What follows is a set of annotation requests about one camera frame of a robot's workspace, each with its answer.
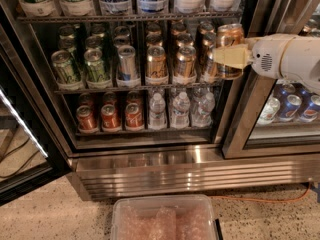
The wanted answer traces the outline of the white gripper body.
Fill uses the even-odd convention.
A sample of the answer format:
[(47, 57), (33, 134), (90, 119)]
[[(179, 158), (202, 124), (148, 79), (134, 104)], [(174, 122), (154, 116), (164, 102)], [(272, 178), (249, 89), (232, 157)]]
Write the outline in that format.
[(247, 38), (251, 51), (251, 67), (260, 76), (281, 79), (281, 60), (289, 43), (294, 39), (289, 34), (273, 34)]

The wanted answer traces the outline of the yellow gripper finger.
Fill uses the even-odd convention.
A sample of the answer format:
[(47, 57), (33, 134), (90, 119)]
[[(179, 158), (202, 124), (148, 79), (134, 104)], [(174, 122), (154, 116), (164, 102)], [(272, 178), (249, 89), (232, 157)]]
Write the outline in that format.
[(213, 57), (216, 63), (236, 69), (244, 69), (253, 62), (252, 51), (247, 44), (216, 48)]

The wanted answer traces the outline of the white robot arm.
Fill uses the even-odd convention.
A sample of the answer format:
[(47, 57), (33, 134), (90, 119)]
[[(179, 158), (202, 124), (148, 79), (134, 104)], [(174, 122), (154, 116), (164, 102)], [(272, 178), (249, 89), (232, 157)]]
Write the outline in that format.
[(243, 70), (247, 66), (260, 76), (300, 82), (320, 94), (320, 38), (273, 34), (246, 38), (244, 44), (216, 48), (214, 61)]

